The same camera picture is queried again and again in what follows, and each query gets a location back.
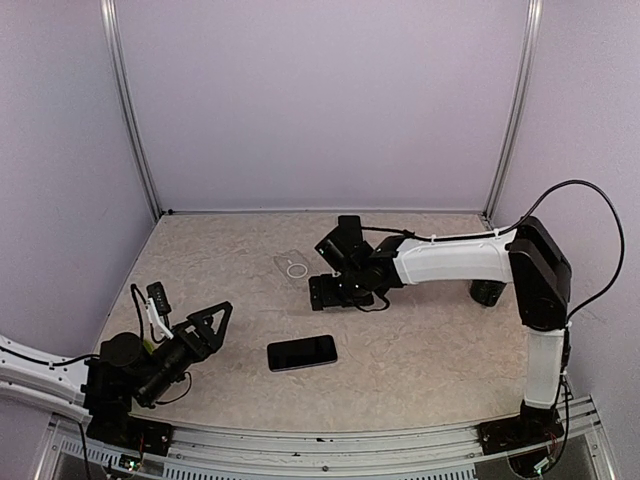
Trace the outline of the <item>clear case with heart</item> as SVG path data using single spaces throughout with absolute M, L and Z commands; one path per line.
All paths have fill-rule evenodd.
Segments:
M 297 291 L 306 292 L 309 279 L 319 274 L 313 263 L 297 249 L 277 252 L 273 262 L 285 283 Z

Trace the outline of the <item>dark red phone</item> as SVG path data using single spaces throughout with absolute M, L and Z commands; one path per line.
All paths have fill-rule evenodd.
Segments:
M 271 372 L 280 372 L 332 364 L 338 354 L 334 338 L 319 335 L 270 343 L 267 360 Z

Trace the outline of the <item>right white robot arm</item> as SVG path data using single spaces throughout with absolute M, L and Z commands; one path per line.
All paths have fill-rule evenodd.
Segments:
M 376 247 L 364 238 L 357 215 L 341 215 L 337 226 L 315 247 L 332 271 L 308 280 L 315 311 L 390 305 L 391 289 L 439 281 L 467 281 L 470 296 L 493 307 L 511 285 L 521 323 L 528 330 L 528 365 L 523 404 L 515 416 L 514 438 L 535 442 L 551 424 L 550 414 L 568 363 L 571 266 L 535 217 L 514 227 L 482 233 L 420 237 L 387 230 Z

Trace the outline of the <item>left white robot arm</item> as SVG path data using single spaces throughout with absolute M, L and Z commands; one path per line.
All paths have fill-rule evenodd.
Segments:
M 121 445 L 140 434 L 132 405 L 154 409 L 185 397 L 167 399 L 176 384 L 193 386 L 190 368 L 223 346 L 233 306 L 225 301 L 194 312 L 166 331 L 150 350 L 133 332 L 122 332 L 101 343 L 97 353 L 64 358 L 3 336 L 1 388 L 79 421 L 90 421 Z

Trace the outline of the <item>dark green mug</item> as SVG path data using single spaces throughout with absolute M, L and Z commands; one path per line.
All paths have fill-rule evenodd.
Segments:
M 470 284 L 471 298 L 484 307 L 494 307 L 500 299 L 506 283 L 490 280 L 473 280 Z

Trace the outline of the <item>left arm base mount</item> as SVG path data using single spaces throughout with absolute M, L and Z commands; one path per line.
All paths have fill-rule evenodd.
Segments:
M 88 410 L 89 438 L 142 454 L 168 455 L 174 434 L 171 424 L 131 416 L 131 406 L 122 402 L 100 402 Z

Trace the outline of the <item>aluminium front rail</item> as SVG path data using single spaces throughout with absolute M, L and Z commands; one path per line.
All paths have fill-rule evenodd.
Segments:
M 36 479 L 513 479 L 511 466 L 534 451 L 487 454 L 472 423 L 350 433 L 285 433 L 180 424 L 166 456 L 141 468 L 119 465 L 128 450 L 80 438 L 54 416 Z

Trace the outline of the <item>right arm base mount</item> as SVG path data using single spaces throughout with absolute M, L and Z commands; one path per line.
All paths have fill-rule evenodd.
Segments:
M 517 415 L 481 422 L 476 429 L 484 455 L 529 447 L 564 435 L 555 404 L 537 408 L 525 401 Z

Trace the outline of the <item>right aluminium frame post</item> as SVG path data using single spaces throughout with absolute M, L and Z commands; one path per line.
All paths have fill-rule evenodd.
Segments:
M 544 2 L 542 0 L 530 0 L 527 4 L 523 42 L 506 130 L 500 148 L 498 164 L 483 209 L 483 216 L 489 224 L 494 223 L 499 201 L 506 185 L 508 171 L 512 162 L 513 152 L 526 105 L 543 16 L 543 4 Z

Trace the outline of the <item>aluminium frame post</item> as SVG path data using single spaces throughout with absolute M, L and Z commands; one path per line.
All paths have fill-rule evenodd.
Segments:
M 512 162 L 513 152 L 526 105 L 543 16 L 543 4 L 544 2 L 542 0 L 530 0 L 527 4 L 523 42 L 506 130 L 500 148 L 498 164 L 483 209 L 483 216 L 489 224 L 494 223 L 499 201 L 506 185 L 508 171 Z
M 100 11 L 112 69 L 115 76 L 117 95 L 133 154 L 134 165 L 139 176 L 150 214 L 153 220 L 158 222 L 163 215 L 163 209 L 153 180 L 150 165 L 146 157 L 131 88 L 128 81 L 124 48 L 119 30 L 117 4 L 114 0 L 102 0 L 100 2 Z

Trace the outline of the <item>left aluminium frame post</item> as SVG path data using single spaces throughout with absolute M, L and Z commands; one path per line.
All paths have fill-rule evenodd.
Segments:
M 115 76 L 117 95 L 133 154 L 134 165 L 139 176 L 150 214 L 153 220 L 158 222 L 163 215 L 163 209 L 153 180 L 150 165 L 146 157 L 131 88 L 128 81 L 124 48 L 119 30 L 117 4 L 114 0 L 102 0 L 100 2 L 100 11 L 112 69 Z

